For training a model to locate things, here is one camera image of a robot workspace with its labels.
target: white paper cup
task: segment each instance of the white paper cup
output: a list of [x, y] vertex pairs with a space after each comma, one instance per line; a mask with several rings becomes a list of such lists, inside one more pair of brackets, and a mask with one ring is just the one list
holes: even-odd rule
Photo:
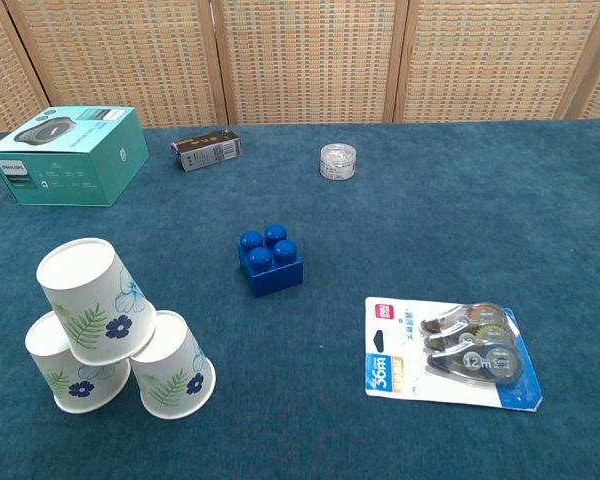
[[119, 362], [153, 335], [155, 309], [109, 242], [82, 238], [60, 245], [42, 259], [36, 276], [73, 356], [85, 365]]
[[67, 413], [90, 412], [110, 402], [131, 373], [126, 359], [102, 367], [76, 360], [54, 312], [42, 316], [29, 328], [24, 343], [53, 392], [56, 405]]
[[131, 357], [140, 399], [149, 413], [165, 420], [191, 415], [213, 393], [216, 372], [185, 320], [175, 312], [156, 312], [156, 331]]

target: product box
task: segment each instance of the product box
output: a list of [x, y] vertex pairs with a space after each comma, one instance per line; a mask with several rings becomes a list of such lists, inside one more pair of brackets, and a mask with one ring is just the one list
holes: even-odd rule
[[242, 155], [242, 141], [231, 130], [221, 130], [199, 137], [173, 142], [175, 152], [186, 172], [207, 167]]
[[511, 309], [369, 297], [365, 312], [367, 395], [529, 412], [542, 402]]
[[111, 206], [149, 157], [132, 107], [50, 107], [0, 140], [21, 205]]

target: teal box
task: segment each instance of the teal box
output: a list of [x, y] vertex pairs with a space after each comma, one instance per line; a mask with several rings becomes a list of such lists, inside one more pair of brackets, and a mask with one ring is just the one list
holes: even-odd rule
[[21, 205], [111, 206], [149, 158], [132, 107], [51, 107], [0, 140]]

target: blue lego brick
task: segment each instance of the blue lego brick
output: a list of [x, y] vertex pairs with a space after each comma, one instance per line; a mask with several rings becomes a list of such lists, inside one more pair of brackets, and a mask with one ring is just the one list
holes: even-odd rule
[[238, 258], [255, 297], [302, 283], [302, 258], [283, 225], [269, 225], [264, 236], [254, 230], [244, 232], [238, 241]]

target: green leaf print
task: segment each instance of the green leaf print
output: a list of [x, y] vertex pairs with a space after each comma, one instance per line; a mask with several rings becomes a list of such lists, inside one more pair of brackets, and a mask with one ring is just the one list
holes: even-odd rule
[[150, 375], [148, 373], [143, 373], [140, 375], [142, 381], [140, 382], [140, 387], [143, 389], [147, 389], [150, 386], [155, 386], [160, 384], [160, 380], [155, 375]]
[[44, 376], [44, 379], [56, 397], [61, 397], [69, 387], [69, 377], [62, 370], [59, 373], [49, 373]]
[[77, 319], [69, 317], [62, 324], [71, 340], [82, 348], [95, 350], [95, 345], [98, 343], [98, 338], [102, 336], [106, 321], [106, 312], [100, 310], [100, 304], [97, 304], [95, 310], [91, 308], [85, 310], [84, 315], [78, 316]]
[[64, 308], [62, 305], [54, 303], [51, 306], [53, 307], [53, 311], [56, 313], [60, 321], [68, 320], [69, 318], [71, 318], [71, 312], [69, 312], [69, 310]]
[[166, 407], [177, 407], [187, 388], [188, 380], [189, 375], [180, 369], [180, 373], [173, 375], [171, 380], [151, 388], [149, 390], [149, 395], [161, 405]]

